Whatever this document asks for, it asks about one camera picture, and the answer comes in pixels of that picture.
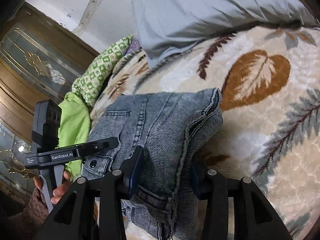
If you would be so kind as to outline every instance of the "hand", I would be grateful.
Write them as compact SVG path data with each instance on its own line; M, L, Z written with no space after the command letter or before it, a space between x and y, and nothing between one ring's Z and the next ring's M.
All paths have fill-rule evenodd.
M57 204L72 185L72 182L69 180L71 178L69 171L65 170L63 172L63 177L65 178L64 182L53 191L53 197L51 198L52 204ZM35 182L36 188L42 191L41 179L39 177L33 177L33 181Z

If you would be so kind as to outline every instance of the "metal pivot bolt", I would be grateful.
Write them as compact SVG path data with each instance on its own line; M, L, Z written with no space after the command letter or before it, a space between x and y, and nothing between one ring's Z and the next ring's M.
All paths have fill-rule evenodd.
M119 176L119 175L121 175L121 170L114 170L114 171L112 172L112 175L114 175L114 176Z
M214 176L214 175L217 175L217 171L216 170L208 170L208 174L210 176Z
M79 184L85 183L85 177L80 177L79 179L77 179L77 182L78 182Z
M244 178L243 178L243 182L246 183L246 184L250 184L251 181L252 181L252 180L251 180L249 177L244 177Z

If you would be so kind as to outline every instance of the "beige blanket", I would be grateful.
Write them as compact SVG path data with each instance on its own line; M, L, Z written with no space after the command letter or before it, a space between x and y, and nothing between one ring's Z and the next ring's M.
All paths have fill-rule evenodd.
M93 125L120 94L220 88L223 127L197 156L226 177L252 177L293 238L303 239L320 215L318 45L317 30L257 26L202 42L153 72L141 51L116 65ZM127 237L151 238L133 225Z

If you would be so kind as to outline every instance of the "heart-shaped leaf print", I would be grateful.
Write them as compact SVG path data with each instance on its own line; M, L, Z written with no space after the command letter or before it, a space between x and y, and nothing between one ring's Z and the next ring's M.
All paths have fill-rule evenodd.
M288 82L290 63L265 50L242 55L230 69L222 87L222 111L252 105L279 92Z

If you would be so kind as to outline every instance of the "folded denim jeans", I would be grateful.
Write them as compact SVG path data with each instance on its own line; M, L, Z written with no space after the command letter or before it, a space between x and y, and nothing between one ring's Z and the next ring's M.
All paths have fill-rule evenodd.
M222 125L218 89L198 93L120 96L108 106L88 141L116 137L115 149L87 156L83 176L103 177L144 148L137 192L122 212L156 239L194 239L197 199L190 185L193 154Z

